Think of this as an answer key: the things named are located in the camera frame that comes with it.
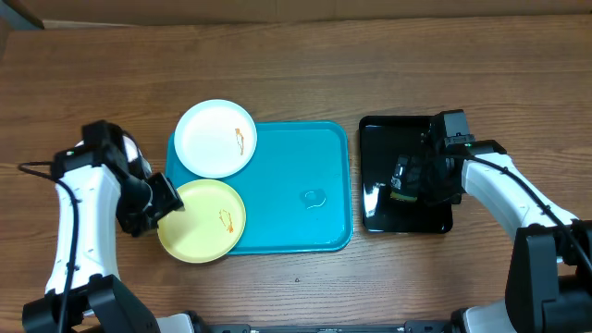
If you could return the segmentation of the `green yellow sponge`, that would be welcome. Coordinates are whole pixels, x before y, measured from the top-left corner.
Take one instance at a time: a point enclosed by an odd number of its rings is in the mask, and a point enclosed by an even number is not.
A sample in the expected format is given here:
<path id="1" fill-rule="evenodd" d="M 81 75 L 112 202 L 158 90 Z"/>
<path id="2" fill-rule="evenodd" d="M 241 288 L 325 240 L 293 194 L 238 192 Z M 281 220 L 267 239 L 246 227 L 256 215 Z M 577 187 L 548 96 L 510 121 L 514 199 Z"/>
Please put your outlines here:
<path id="1" fill-rule="evenodd" d="M 390 180 L 390 198 L 414 203 L 420 190 L 421 161 L 417 156 L 400 154 Z"/>

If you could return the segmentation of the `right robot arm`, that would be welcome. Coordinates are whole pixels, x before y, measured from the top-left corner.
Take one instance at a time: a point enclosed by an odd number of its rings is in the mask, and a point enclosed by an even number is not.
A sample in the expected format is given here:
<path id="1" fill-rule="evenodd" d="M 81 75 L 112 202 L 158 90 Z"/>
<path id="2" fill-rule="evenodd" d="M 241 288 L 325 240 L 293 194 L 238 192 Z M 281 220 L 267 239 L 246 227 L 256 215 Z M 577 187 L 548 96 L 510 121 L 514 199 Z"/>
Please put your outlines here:
<path id="1" fill-rule="evenodd" d="M 430 144 L 422 185 L 430 199 L 474 197 L 512 239 L 503 299 L 453 312 L 444 331 L 590 331 L 590 221 L 547 198 L 493 140 Z"/>

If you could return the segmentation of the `yellow plate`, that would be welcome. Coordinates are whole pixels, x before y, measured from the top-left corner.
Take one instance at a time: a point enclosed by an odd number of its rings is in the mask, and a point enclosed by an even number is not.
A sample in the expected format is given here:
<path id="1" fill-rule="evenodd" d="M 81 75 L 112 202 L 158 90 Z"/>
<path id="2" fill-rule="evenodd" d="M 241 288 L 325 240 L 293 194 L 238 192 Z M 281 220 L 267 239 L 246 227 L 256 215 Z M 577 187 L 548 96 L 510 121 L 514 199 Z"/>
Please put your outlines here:
<path id="1" fill-rule="evenodd" d="M 246 208 L 228 184 L 214 179 L 190 181 L 178 188 L 183 209 L 158 222 L 157 235 L 176 259 L 204 264 L 226 255 L 246 226 Z"/>

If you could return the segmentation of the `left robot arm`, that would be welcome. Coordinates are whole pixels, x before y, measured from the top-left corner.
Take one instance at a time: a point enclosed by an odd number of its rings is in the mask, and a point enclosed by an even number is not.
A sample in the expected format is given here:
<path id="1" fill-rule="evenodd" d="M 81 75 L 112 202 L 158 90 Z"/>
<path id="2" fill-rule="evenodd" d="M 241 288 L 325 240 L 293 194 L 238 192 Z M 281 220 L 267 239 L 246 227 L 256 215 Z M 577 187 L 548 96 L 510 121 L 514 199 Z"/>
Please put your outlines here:
<path id="1" fill-rule="evenodd" d="M 158 332 L 153 313 L 119 278 L 116 230 L 139 237 L 183 202 L 120 126 L 99 120 L 81 134 L 81 144 L 47 162 L 59 201 L 55 262 L 44 296 L 24 305 L 22 325 L 72 332 L 93 315 L 99 332 Z"/>

